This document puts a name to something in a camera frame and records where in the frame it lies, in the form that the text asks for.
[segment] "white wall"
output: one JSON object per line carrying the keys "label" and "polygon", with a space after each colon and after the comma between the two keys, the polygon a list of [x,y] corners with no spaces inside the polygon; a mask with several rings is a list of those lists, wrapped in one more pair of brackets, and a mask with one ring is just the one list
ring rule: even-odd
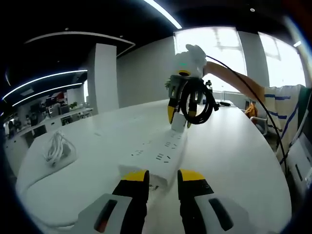
{"label": "white wall", "polygon": [[168,98],[165,82],[173,73],[174,38],[145,45],[117,59],[119,106]]}
{"label": "white wall", "polygon": [[[245,54],[247,74],[263,86],[269,85],[269,73],[260,37],[239,32]],[[175,56],[174,38],[169,37],[145,45],[117,59],[117,84],[119,106],[126,107],[168,98],[164,83],[173,73]],[[214,93],[220,99],[220,93]],[[249,100],[242,94],[226,93],[240,109]],[[259,114],[264,110],[257,104]]]}
{"label": "white wall", "polygon": [[93,115],[119,108],[116,56],[116,47],[105,44],[96,44],[88,56],[88,93]]}
{"label": "white wall", "polygon": [[67,91],[67,103],[70,105],[75,101],[77,104],[84,102],[83,85],[76,89],[68,89]]}
{"label": "white wall", "polygon": [[117,48],[97,44],[94,61],[97,110],[99,113],[119,108],[117,93]]}
{"label": "white wall", "polygon": [[19,120],[21,121],[22,124],[24,124],[24,122],[26,121],[26,115],[30,114],[30,106],[32,106],[38,102],[45,101],[47,99],[47,97],[49,97],[49,96],[40,97],[36,100],[30,101],[30,102],[25,103],[24,105],[18,107],[17,113],[18,113]]}

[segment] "ceiling light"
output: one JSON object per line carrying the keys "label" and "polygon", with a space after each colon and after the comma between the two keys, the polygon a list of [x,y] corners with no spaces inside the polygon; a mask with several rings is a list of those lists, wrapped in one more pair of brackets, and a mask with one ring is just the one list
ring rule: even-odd
{"label": "ceiling light", "polygon": [[46,90],[46,91],[43,91],[43,92],[40,92],[40,93],[37,93],[37,94],[31,95],[31,96],[29,96],[29,97],[27,97],[27,98],[25,98],[25,99],[23,99],[23,100],[21,100],[21,101],[18,101],[17,103],[15,103],[15,104],[14,104],[14,105],[12,105],[12,106],[15,106],[15,105],[17,105],[17,104],[21,103],[22,101],[25,101],[25,100],[27,100],[27,99],[33,98],[34,96],[37,96],[37,95],[39,95],[39,94],[43,94],[43,93],[46,93],[46,92],[50,92],[50,91],[52,91],[52,90],[61,89],[61,88],[66,88],[66,87],[70,87],[70,86],[74,86],[74,85],[80,85],[80,84],[82,84],[82,83],[77,83],[77,84],[69,84],[69,85],[64,85],[64,86],[61,86],[61,87],[57,87],[57,88],[53,88],[53,89],[49,89],[49,90]]}
{"label": "ceiling light", "polygon": [[122,39],[122,38],[117,38],[117,37],[112,37],[109,35],[105,35],[105,34],[100,34],[100,33],[90,33],[90,32],[73,32],[73,31],[66,31],[66,32],[57,32],[57,33],[48,33],[45,35],[41,35],[35,38],[31,38],[28,41],[24,42],[24,44],[28,44],[31,43],[33,41],[42,39],[42,38],[48,38],[48,37],[54,37],[54,36],[62,36],[62,35],[87,35],[87,36],[94,36],[94,37],[101,37],[101,38],[109,38],[109,39],[113,39],[113,40],[118,40],[118,41],[122,41],[124,43],[130,44],[130,46],[126,49],[124,49],[123,51],[121,51],[119,54],[117,54],[117,58],[122,55],[123,53],[125,53],[126,51],[130,50],[131,48],[135,47],[135,43]]}
{"label": "ceiling light", "polygon": [[299,45],[301,45],[301,41],[296,42],[296,43],[294,44],[294,47],[297,47],[297,46],[299,46]]}
{"label": "ceiling light", "polygon": [[5,71],[5,79],[6,79],[6,82],[8,82],[8,84],[11,86],[10,82],[9,82],[9,78],[8,78],[8,75],[6,73],[7,71]]}
{"label": "ceiling light", "polygon": [[31,84],[33,82],[36,82],[38,80],[41,80],[41,79],[45,79],[45,78],[48,78],[48,77],[54,77],[54,76],[59,76],[59,75],[64,75],[64,74],[69,74],[69,73],[77,73],[77,72],[87,72],[88,70],[76,70],[76,71],[70,71],[70,72],[61,72],[61,73],[56,73],[56,74],[52,74],[52,75],[48,75],[48,76],[45,76],[45,77],[40,77],[38,79],[34,79],[30,82],[27,82],[25,84],[22,84],[20,85],[19,87],[13,89],[12,91],[10,91],[9,93],[7,93],[6,95],[3,96],[2,100],[5,99],[7,96],[9,96],[11,93],[15,92],[17,89],[20,89],[21,87],[24,87],[25,85],[28,85],[28,84]]}
{"label": "ceiling light", "polygon": [[162,13],[164,17],[166,17],[177,29],[181,29],[181,25],[164,9],[162,8],[158,3],[156,3],[154,0],[143,0],[150,4],[153,8],[155,8],[157,11]]}
{"label": "ceiling light", "polygon": [[27,96],[27,95],[29,95],[29,94],[31,94],[33,92],[34,92],[34,90],[32,88],[30,88],[30,89],[26,90],[25,92],[21,93],[21,95],[22,96]]}

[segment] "yellow object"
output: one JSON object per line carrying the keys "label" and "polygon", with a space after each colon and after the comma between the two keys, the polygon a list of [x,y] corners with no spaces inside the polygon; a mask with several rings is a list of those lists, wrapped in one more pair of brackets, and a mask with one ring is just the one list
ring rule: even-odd
{"label": "yellow object", "polygon": [[168,106],[168,118],[169,118],[169,123],[172,123],[173,117],[175,113],[175,107]]}
{"label": "yellow object", "polygon": [[129,180],[129,181],[143,181],[146,170],[130,172],[125,175],[121,180]]}
{"label": "yellow object", "polygon": [[199,172],[193,172],[185,169],[180,169],[180,171],[182,173],[183,181],[205,179],[205,177]]}
{"label": "yellow object", "polygon": [[247,110],[245,111],[245,115],[247,115],[248,118],[250,117],[257,117],[258,116],[258,110],[255,106],[255,103],[250,103],[249,107],[247,108]]}
{"label": "yellow object", "polygon": [[[196,111],[189,111],[189,116],[190,117],[195,117],[196,116]],[[187,128],[190,128],[191,123],[187,123]]]}
{"label": "yellow object", "polygon": [[189,76],[191,75],[191,72],[186,71],[186,70],[179,70],[178,74],[180,74],[180,73],[186,73],[186,74],[188,74]]}

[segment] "power strip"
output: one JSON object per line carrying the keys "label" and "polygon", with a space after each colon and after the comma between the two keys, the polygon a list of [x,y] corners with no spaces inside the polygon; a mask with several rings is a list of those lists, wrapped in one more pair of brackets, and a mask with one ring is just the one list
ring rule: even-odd
{"label": "power strip", "polygon": [[[176,128],[176,122],[172,123],[172,126]],[[167,187],[176,175],[187,139],[187,131],[184,130],[185,119],[179,132],[172,128],[155,134],[140,145],[138,150],[127,155],[118,166],[121,176],[133,171],[149,170],[151,185]]]}

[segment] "office desk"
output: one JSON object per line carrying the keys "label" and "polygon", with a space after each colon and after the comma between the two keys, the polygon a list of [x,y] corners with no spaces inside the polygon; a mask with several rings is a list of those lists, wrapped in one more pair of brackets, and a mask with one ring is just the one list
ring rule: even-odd
{"label": "office desk", "polygon": [[34,129],[45,125],[47,132],[53,131],[62,126],[62,122],[61,122],[62,118],[73,116],[80,112],[89,112],[92,110],[93,108],[80,108],[80,109],[72,110],[63,115],[59,115],[53,118],[43,120],[42,122],[40,122],[39,124],[35,126],[27,127],[21,130],[20,132],[18,132],[11,139],[7,139],[4,144],[4,150],[5,150],[6,157],[8,159],[8,162],[10,164],[10,167],[14,175],[18,176],[20,165],[24,159],[24,156],[28,148],[31,145],[31,142],[34,139],[33,137]]}
{"label": "office desk", "polygon": [[[169,129],[168,100],[122,108],[60,129],[77,148],[78,160],[33,185],[25,205],[45,222],[74,221],[85,207],[119,183],[118,163],[156,131]],[[35,139],[20,168],[16,189],[23,190],[40,168],[42,145]],[[221,107],[208,121],[192,125],[180,168],[201,172],[215,193],[232,198],[252,223],[280,231],[291,217],[288,186],[268,143],[236,107]],[[184,233],[177,182],[149,205],[146,233]]]}

